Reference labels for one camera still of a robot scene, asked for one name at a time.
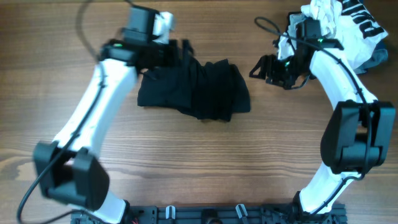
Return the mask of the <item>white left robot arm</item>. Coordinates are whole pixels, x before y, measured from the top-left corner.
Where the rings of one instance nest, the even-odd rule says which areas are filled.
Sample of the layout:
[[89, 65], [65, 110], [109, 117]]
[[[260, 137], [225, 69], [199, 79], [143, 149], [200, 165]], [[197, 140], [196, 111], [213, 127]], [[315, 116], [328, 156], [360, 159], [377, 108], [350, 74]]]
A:
[[171, 67], [178, 60], [175, 40], [164, 43], [111, 39], [95, 54], [90, 84], [68, 123], [52, 142], [39, 142], [33, 153], [33, 183], [48, 199], [70, 205], [100, 223], [123, 223], [129, 203], [112, 193], [99, 162], [104, 137], [126, 95], [144, 68]]

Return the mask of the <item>black shorts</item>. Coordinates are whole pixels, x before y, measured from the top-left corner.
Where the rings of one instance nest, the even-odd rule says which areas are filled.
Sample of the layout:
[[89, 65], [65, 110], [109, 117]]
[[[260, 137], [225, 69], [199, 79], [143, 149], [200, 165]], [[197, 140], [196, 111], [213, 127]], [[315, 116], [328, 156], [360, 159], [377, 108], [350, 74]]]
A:
[[246, 82], [235, 64], [227, 59], [202, 65], [189, 40], [182, 41], [173, 67], [144, 72], [137, 105], [178, 110], [196, 119], [229, 122], [235, 113], [251, 111]]

